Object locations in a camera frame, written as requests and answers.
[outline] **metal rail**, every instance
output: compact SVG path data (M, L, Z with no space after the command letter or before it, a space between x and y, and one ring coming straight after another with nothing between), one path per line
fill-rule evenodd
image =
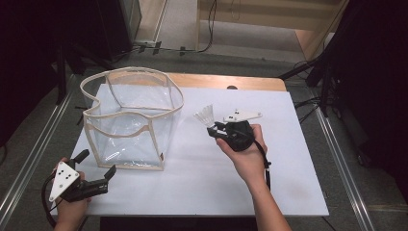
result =
M75 78L74 75L71 75L68 82L68 93L66 97L60 105L57 105L53 110L27 160L3 198L0 206L0 230L5 230L19 199L23 195L24 190L38 166L39 160L41 159L47 144L51 140L52 135L65 112L66 106L72 97L73 87L77 84L76 82L77 78Z
M313 97L316 97L318 94L314 90L311 90L311 95ZM350 199L351 206L354 210L357 221L360 224L360 228L364 231L374 231L375 229L372 224L368 208L358 190L358 187L348 168L347 162L344 159L343 152L336 140L336 136L334 135L333 129L330 125L330 121L328 118L324 117L323 112L320 109L316 110L316 114L318 116L324 136L327 139L330 151L333 154L334 162L336 163L336 167L342 178L345 191L347 192L348 198Z

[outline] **white object in gripper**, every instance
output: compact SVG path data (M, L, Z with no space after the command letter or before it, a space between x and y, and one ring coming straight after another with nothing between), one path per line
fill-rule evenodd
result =
M53 202L57 199L78 177L79 173L76 170L72 169L65 162L59 162L49 201Z
M261 113L252 113L237 109L233 114L225 117L224 122L241 122L261 116L262 116Z

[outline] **white tabletop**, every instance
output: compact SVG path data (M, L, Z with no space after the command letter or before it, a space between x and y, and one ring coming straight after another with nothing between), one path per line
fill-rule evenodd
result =
M252 199L232 162L192 115L213 104L215 119L242 109L260 112L271 165L271 193L285 216L327 216L327 207L288 92L181 88L179 124L165 153L165 170L118 169L109 192L95 196L91 216L252 216ZM89 144L82 132L73 157ZM77 170L103 178L92 153Z

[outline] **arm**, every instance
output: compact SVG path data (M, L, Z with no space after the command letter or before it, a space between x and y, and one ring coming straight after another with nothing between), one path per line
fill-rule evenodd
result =
M267 152L261 126L253 124L251 127L255 140ZM257 146L253 143L245 151L235 152L223 139L217 139L217 145L232 160L237 173L252 195L258 229L291 230L265 182L264 160Z
M85 179L84 172L79 172L81 180ZM83 199L75 202L67 202L61 198L56 200L58 204L58 220L55 226L55 231L75 231L78 230L82 219L84 218L85 212L88 208L88 203L91 201L90 198Z

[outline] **hand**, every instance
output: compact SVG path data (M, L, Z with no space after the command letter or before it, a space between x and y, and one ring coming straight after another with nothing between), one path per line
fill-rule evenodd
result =
M255 140L264 148L265 153L267 153L268 148L264 142L261 125L251 124L251 127L254 132ZM232 150L223 139L217 139L217 145L231 159L237 173L247 185L260 181L265 182L264 158L255 143L252 143L250 147L241 152Z
M61 161L66 162L68 159L62 158ZM81 180L84 180L84 172L80 171L79 174ZM90 201L91 198L74 202L67 202L60 197L57 198L55 202L58 204L58 220L54 230L77 230Z

